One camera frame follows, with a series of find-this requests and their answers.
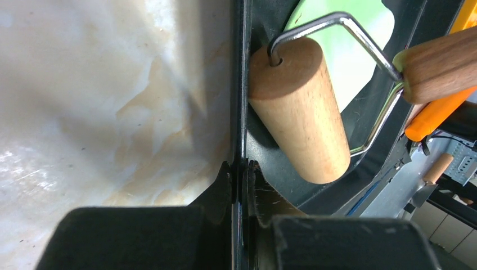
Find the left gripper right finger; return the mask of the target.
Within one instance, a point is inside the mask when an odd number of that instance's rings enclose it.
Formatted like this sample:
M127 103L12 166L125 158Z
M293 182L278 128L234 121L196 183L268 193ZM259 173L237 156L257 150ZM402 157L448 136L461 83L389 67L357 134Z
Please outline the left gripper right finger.
M247 269L441 268L409 221L305 214L267 182L255 160L242 184Z

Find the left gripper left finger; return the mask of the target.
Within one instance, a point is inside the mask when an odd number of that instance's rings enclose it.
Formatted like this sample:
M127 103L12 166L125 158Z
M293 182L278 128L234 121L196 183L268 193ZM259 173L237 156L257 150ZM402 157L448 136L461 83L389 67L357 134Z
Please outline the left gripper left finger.
M230 269L231 175L187 206L77 208L57 225L38 269Z

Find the wooden dough roller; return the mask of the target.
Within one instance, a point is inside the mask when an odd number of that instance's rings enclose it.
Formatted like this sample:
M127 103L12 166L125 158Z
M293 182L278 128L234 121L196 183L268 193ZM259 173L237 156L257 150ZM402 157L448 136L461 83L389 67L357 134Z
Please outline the wooden dough roller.
M362 146L350 148L321 46L309 35L341 25L395 81ZM389 60L347 12L276 36L250 61L249 103L297 173L331 183L374 143L397 101L425 104L476 86L476 27L410 47Z

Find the green dough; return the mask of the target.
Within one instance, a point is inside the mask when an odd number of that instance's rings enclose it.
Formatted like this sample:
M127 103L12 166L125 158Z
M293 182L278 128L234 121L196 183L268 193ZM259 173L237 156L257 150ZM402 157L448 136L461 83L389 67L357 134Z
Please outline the green dough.
M285 30L335 11L351 14L380 48L392 36L394 15L380 0L299 1ZM308 37L323 50L336 101L343 111L371 80L376 62L342 26L332 26Z

